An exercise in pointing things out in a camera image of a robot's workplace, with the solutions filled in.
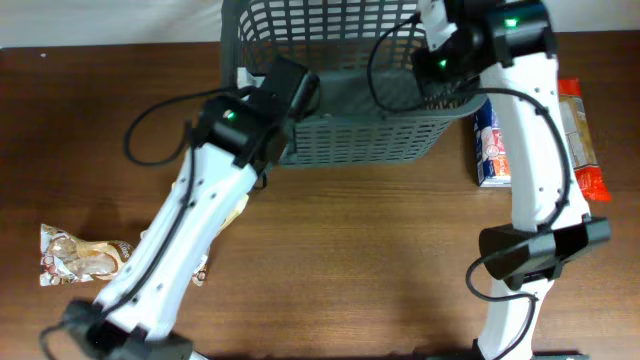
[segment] green indicator light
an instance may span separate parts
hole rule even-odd
[[[504,20],[504,26],[513,29],[513,28],[518,27],[518,22],[520,22],[520,19],[518,19],[518,18],[505,19]]]

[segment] brown table surface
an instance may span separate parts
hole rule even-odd
[[[544,303],[536,350],[640,358],[638,33],[560,35],[561,73],[582,80],[613,202],[610,244],[571,264]],[[73,297],[104,283],[40,287],[39,225],[137,243],[179,162],[129,163],[122,136],[146,107],[218,83],[216,44],[0,52],[0,358],[42,358],[37,335]],[[153,116],[140,157],[173,150],[201,104]],[[416,163],[276,169],[269,188],[216,240],[206,284],[176,330],[205,353],[335,356],[468,347],[487,304],[464,285],[478,234],[510,221],[506,189],[479,189],[470,124],[454,123]],[[476,281],[488,288],[480,271]],[[60,358],[82,358],[51,339]]]

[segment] red package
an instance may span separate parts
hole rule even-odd
[[[611,201],[596,161],[578,79],[558,81],[560,114],[576,179],[587,200]]]

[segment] white background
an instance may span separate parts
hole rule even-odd
[[[640,0],[546,4],[558,32],[640,29]],[[0,0],[0,46],[218,41],[221,5],[222,0]]]

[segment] gray basket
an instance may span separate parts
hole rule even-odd
[[[238,67],[266,73],[277,55],[308,66],[320,77],[318,110],[292,129],[281,165],[415,160],[453,120],[482,106],[485,96],[388,114],[373,102],[366,80],[369,53],[384,31],[415,13],[416,2],[224,1],[222,86],[236,84]],[[373,74],[382,102],[400,108],[420,101],[410,55],[424,46],[421,25],[407,25],[380,46]]]

